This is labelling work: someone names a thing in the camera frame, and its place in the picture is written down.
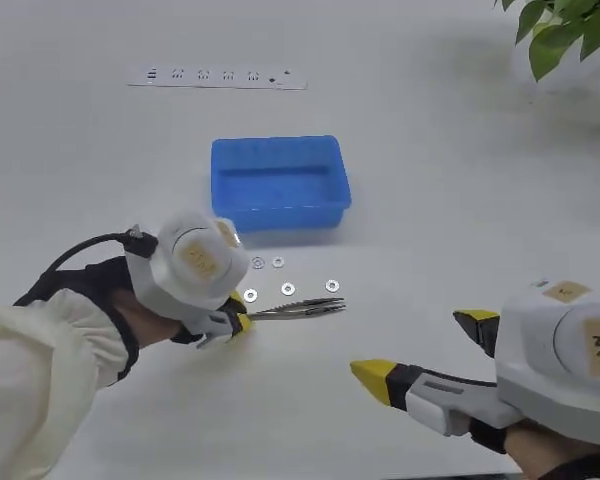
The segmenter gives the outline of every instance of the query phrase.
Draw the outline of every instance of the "power strip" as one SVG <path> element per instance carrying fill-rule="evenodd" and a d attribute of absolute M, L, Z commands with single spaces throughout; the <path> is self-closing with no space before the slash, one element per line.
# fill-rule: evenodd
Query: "power strip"
<path fill-rule="evenodd" d="M 285 67 L 181 67 L 152 66 L 139 69 L 128 83 L 142 87 L 256 88 L 304 90 L 307 80 Z"/>

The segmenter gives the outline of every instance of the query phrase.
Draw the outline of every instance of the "black cable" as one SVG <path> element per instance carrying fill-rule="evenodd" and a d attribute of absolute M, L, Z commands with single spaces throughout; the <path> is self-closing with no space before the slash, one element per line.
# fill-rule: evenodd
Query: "black cable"
<path fill-rule="evenodd" d="M 80 242 L 76 246 L 71 247 L 69 250 L 64 252 L 56 260 L 54 260 L 53 263 L 49 265 L 49 268 L 47 268 L 44 271 L 42 277 L 55 272 L 64 262 L 69 260 L 77 253 L 81 252 L 82 250 L 86 250 L 87 248 L 93 247 L 94 245 L 98 245 L 99 243 L 110 242 L 112 240 L 120 242 L 124 245 L 128 243 L 131 238 L 131 235 L 129 235 L 128 233 L 107 233 L 106 235 L 98 235 L 97 237 L 93 237 L 89 240 L 85 240 L 84 242 Z"/>

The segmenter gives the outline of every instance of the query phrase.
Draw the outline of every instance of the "white table surface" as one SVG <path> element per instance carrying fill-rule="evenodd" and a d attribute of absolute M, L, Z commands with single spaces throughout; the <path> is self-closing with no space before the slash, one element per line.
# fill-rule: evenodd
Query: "white table surface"
<path fill-rule="evenodd" d="M 516 14 L 492 0 L 0 0 L 0 304 L 74 243 L 208 210 L 219 137 L 332 134 L 340 228 L 250 238 L 255 307 L 346 313 L 257 325 L 231 348 L 163 344 L 101 392 L 53 479 L 381 479 L 513 470 L 379 405 L 349 373 L 385 357 L 492 379 L 451 319 L 545 275 L 600 281 L 600 73 L 514 85 Z M 147 62 L 284 63 L 301 92 L 127 87 Z M 104 259 L 94 249 L 72 263 Z"/>

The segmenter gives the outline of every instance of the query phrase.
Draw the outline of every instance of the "blue plastic tray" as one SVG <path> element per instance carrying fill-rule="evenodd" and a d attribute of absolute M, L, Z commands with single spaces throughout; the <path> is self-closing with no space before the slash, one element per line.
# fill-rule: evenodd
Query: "blue plastic tray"
<path fill-rule="evenodd" d="M 336 227 L 351 205 L 338 141 L 220 139 L 211 147 L 213 211 L 239 232 Z"/>

